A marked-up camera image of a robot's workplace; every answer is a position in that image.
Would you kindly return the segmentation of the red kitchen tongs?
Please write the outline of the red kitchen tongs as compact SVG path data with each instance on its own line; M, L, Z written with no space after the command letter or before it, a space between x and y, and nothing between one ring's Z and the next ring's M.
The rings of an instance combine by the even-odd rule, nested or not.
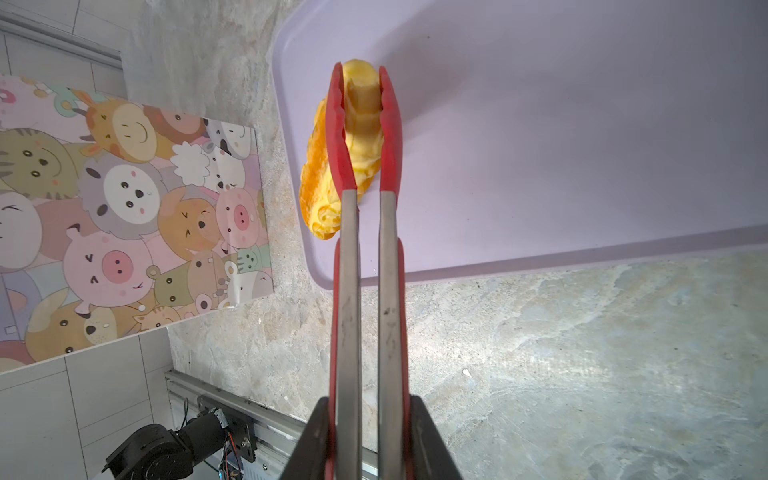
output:
M377 475L411 479L405 268L397 208L403 172L403 127L390 76L375 76L383 133L379 187L377 275L362 275L358 185L346 144L343 66L336 63L326 102L326 146L334 186L341 200L339 238L334 251L333 319L328 396L329 443L325 476L359 479L363 473L362 294L377 292Z

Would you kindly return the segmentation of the white cartoon paper bag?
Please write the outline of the white cartoon paper bag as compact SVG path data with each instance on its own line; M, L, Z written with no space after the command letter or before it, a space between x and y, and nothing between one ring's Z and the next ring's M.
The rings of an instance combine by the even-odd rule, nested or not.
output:
M271 294L249 126L1 79L1 368Z

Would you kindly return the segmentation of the lilac plastic tray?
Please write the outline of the lilac plastic tray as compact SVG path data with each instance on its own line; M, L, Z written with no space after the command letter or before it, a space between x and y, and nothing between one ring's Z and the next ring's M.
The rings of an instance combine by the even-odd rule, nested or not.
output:
M337 62L399 102L410 282L763 246L763 1L306 1L273 44L293 178Z

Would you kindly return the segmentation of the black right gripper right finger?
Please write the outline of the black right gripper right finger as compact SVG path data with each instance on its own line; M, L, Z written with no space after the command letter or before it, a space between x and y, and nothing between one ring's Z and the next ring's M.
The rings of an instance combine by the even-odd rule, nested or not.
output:
M410 397L409 478L414 480L462 480L424 401Z

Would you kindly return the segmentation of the long cream-filled bread loaf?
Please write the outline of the long cream-filled bread loaf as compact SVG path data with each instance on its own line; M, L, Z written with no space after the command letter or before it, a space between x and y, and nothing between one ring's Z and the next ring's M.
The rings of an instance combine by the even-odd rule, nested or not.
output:
M380 77L374 66L364 60L349 60L342 68L345 142L357 183L357 198L361 199L380 171L384 141L380 124ZM315 113L299 188L304 223L320 240L332 238L341 226L341 200L328 165L326 105L327 101L322 100Z

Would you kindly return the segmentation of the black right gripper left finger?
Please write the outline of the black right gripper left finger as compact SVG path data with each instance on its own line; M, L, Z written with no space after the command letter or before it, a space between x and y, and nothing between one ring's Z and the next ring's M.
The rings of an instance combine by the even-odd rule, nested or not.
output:
M285 465L280 480L326 480L329 431L329 398L321 397Z

